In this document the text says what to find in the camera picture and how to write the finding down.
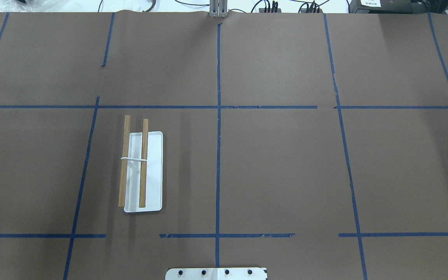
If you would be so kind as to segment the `white towel rack with wooden bars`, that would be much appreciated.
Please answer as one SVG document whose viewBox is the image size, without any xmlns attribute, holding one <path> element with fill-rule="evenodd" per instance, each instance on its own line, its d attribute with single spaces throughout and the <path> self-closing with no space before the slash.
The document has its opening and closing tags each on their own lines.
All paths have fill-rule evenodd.
<svg viewBox="0 0 448 280">
<path fill-rule="evenodd" d="M 125 115 L 118 206 L 125 213 L 157 212 L 163 208 L 163 146 L 161 131 L 131 132 L 131 116 Z"/>
</svg>

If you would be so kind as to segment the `white mounting plate with bolts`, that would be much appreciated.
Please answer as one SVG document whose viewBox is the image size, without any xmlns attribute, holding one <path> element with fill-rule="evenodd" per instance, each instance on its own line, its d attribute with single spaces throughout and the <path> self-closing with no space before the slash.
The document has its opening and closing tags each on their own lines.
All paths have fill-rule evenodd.
<svg viewBox="0 0 448 280">
<path fill-rule="evenodd" d="M 165 274 L 166 280 L 267 280 L 266 268 L 174 268 Z"/>
</svg>

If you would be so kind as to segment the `black device top right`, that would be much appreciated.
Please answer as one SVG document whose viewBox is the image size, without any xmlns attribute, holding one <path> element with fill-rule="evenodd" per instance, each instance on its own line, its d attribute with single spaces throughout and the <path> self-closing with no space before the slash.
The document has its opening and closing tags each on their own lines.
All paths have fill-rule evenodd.
<svg viewBox="0 0 448 280">
<path fill-rule="evenodd" d="M 428 0 L 352 0 L 350 14 L 424 14 L 432 8 Z"/>
</svg>

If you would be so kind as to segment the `grey aluminium post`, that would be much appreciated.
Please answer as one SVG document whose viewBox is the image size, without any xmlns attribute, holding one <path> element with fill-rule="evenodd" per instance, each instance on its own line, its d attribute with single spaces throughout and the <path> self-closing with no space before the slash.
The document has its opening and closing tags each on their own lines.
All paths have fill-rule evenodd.
<svg viewBox="0 0 448 280">
<path fill-rule="evenodd" d="M 226 18 L 228 17 L 228 1 L 227 0 L 210 0 L 209 2 L 209 16 L 211 18 Z"/>
</svg>

